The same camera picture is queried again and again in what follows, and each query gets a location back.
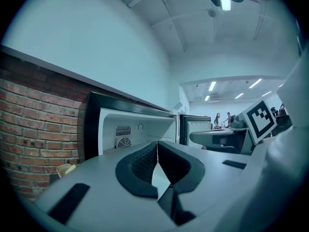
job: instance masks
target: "ceiling light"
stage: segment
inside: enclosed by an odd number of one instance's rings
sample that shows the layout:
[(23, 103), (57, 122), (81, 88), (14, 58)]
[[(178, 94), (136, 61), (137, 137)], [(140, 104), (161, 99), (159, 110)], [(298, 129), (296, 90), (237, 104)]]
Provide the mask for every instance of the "ceiling light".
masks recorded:
[(241, 93), (240, 95), (236, 96), (235, 99), (239, 98), (239, 97), (242, 96), (242, 95), (243, 95), (243, 93)]
[(231, 1), (230, 0), (221, 0), (222, 10), (230, 11), (231, 10)]
[(255, 85), (257, 85), (262, 79), (257, 80), (255, 83), (253, 83), (249, 88), (253, 88)]
[[(271, 92), (271, 91), (270, 91)], [(270, 92), (267, 92), (266, 94), (264, 94), (264, 95), (262, 95), (262, 96), (266, 96), (266, 95), (268, 95)]]
[(209, 87), (209, 91), (212, 91), (214, 86), (216, 85), (217, 82), (212, 82), (211, 83), (211, 86)]

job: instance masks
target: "refrigerator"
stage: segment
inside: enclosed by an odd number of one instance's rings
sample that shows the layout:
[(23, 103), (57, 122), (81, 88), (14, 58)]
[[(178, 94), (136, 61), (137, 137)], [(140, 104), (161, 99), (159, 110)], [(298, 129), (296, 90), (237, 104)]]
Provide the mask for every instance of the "refrigerator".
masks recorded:
[(77, 141), (79, 162), (116, 148), (165, 141), (201, 148), (189, 136), (192, 132), (211, 129), (211, 118), (177, 115), (90, 92), (78, 113)]

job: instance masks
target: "dark hair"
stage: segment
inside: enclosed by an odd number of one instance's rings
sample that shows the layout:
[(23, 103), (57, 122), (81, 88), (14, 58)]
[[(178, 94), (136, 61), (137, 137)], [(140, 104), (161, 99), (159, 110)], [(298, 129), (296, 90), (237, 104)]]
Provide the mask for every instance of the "dark hair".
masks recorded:
[(217, 113), (216, 118), (214, 119), (214, 122), (213, 122), (213, 123), (216, 123), (217, 125), (218, 125), (218, 114), (219, 113)]

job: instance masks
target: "ventilation grille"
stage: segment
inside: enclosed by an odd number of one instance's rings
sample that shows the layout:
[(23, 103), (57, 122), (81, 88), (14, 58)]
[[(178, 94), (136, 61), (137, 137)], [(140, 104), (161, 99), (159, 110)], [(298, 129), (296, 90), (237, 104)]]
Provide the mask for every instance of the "ventilation grille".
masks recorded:
[(127, 137), (124, 137), (118, 141), (117, 148), (128, 147), (131, 145), (131, 140)]
[(116, 137), (123, 137), (131, 135), (130, 126), (117, 126), (116, 127)]

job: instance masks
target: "black rubber pad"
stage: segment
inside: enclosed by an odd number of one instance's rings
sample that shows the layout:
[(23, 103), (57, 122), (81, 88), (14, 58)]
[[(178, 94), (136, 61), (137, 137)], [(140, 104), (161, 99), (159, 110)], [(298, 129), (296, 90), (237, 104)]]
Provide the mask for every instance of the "black rubber pad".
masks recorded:
[(231, 167), (234, 167), (234, 168), (240, 168), (240, 169), (245, 169), (245, 167), (247, 166), (247, 164), (245, 164), (245, 163), (236, 162), (236, 161), (232, 161), (232, 160), (225, 160), (224, 162), (222, 162), (222, 164), (225, 164), (227, 166), (231, 166)]
[(78, 183), (75, 184), (67, 194), (48, 213), (53, 219), (66, 224), (78, 204), (82, 201), (90, 186)]

